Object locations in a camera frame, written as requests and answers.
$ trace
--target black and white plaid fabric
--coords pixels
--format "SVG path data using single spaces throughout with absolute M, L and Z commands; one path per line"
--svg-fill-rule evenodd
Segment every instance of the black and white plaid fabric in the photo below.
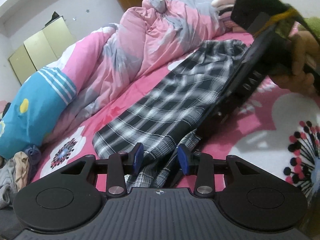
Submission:
M 246 50 L 241 41 L 205 41 L 144 98 L 98 131 L 93 146 L 101 159 L 144 146 L 142 170 L 127 188 L 162 187 L 176 159 L 177 146 L 190 150 L 205 109 L 213 104 Z

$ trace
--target gray fabric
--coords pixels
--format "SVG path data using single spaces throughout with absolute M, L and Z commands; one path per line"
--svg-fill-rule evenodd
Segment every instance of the gray fabric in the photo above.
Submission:
M 6 240 L 14 239 L 22 231 L 12 207 L 6 207 L 0 210 L 0 240 L 1 237 Z
M 15 183 L 15 161 L 10 159 L 0 169 L 0 210 L 12 204 L 13 194 L 17 193 Z

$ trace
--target bed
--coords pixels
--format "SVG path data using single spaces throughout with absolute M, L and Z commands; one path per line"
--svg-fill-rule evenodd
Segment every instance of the bed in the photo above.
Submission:
M 225 33 L 210 3 L 211 0 L 144 0 L 142 8 L 131 8 L 124 14 L 120 25 L 107 25 L 68 48 L 59 61 L 38 73 L 47 78 L 58 73 L 60 82 L 67 80 L 64 90 L 59 92 L 65 93 L 68 107 L 57 107 L 58 100 L 48 99 L 47 91 L 37 94 L 45 101 L 40 106 L 36 104 L 41 100 L 35 100 L 34 104 L 31 99 L 26 101 L 28 95 L 22 90 L 35 84 L 36 79 L 31 76 L 12 102 L 17 107 L 8 110 L 0 148 L 16 147 L 6 137 L 13 130 L 10 125 L 17 127 L 10 120 L 16 115 L 12 109 L 20 111 L 19 116 L 33 109 L 42 115 L 33 122 L 45 126 L 44 120 L 50 116 L 46 125 L 52 126 L 36 131 L 43 145 L 33 181 L 84 155 L 99 158 L 92 145 L 95 133 L 146 96 L 203 41 L 232 39 L 247 46 L 252 43 L 248 33 Z M 114 57 L 116 52 L 119 54 L 114 44 L 122 46 L 119 57 Z M 238 155 L 309 196 L 316 183 L 314 170 L 319 170 L 320 165 L 319 106 L 319 98 L 282 90 L 267 78 L 222 130 L 209 139 L 203 152 L 216 159 Z M 194 183 L 195 177 L 184 177 L 178 187 L 193 190 Z M 105 175 L 99 175 L 96 187 L 105 191 Z M 216 190 L 224 187 L 223 177 L 216 175 Z
M 150 1 L 145 0 L 144 6 L 147 8 L 150 6 L 149 3 Z M 217 35 L 222 31 L 219 28 L 215 27 Z M 247 46 L 253 41 L 248 33 L 225 33 L 214 39 L 241 40 Z M 171 57 L 164 64 L 153 61 L 154 64 L 150 64 L 152 66 L 143 74 L 140 70 L 137 74 L 140 78 L 131 82 L 118 97 L 80 125 L 66 129 L 67 133 L 63 137 L 56 137 L 54 143 L 48 143 L 33 181 L 86 154 L 97 156 L 92 146 L 94 134 L 147 95 L 170 70 L 193 51 L 186 50 L 187 53 L 178 58 Z M 315 182 L 313 170 L 317 165 L 317 161 L 313 163 L 310 160 L 317 159 L 319 151 L 319 104 L 318 98 L 306 98 L 282 90 L 267 78 L 254 95 L 225 123 L 222 131 L 212 136 L 203 151 L 218 159 L 225 159 L 228 154 L 238 155 L 300 187 L 309 195 Z M 312 142 L 312 136 L 316 139 L 315 143 Z M 105 175 L 99 176 L 98 190 L 105 190 L 105 179 Z M 193 189 L 194 182 L 195 177 L 184 177 L 178 187 Z M 218 191 L 225 187 L 222 175 L 216 175 L 216 187 Z

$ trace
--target folded clothes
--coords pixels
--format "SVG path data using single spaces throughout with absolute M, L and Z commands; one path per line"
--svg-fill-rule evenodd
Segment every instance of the folded clothes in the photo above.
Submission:
M 18 192 L 15 183 L 15 161 L 10 159 L 0 169 L 0 209 L 12 204 L 12 195 Z
M 13 159 L 16 162 L 15 183 L 19 191 L 28 184 L 29 157 L 24 152 L 18 152 Z
M 29 157 L 30 169 L 28 173 L 28 183 L 33 179 L 38 170 L 38 163 L 41 160 L 40 150 L 33 145 L 33 147 L 28 147 L 24 150 L 24 153 Z

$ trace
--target finger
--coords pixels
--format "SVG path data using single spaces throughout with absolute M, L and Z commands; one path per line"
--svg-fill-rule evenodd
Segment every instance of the finger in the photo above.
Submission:
M 294 93 L 308 95 L 313 87 L 314 77 L 312 74 L 301 73 L 298 76 L 292 76 L 288 82 L 287 88 Z
M 309 54 L 316 62 L 320 63 L 320 45 L 316 39 L 308 31 L 300 32 L 300 36 L 305 40 L 306 53 Z
M 313 57 L 311 57 L 310 55 L 306 55 L 306 64 L 308 64 L 310 67 L 312 67 L 313 69 L 317 68 L 317 62 L 314 60 Z
M 299 75 L 303 72 L 303 66 L 306 61 L 306 41 L 297 33 L 292 38 L 292 73 Z
M 282 89 L 286 89 L 288 87 L 288 82 L 290 81 L 289 76 L 286 75 L 277 75 L 277 76 L 269 76 L 270 79 L 275 83 L 278 87 Z

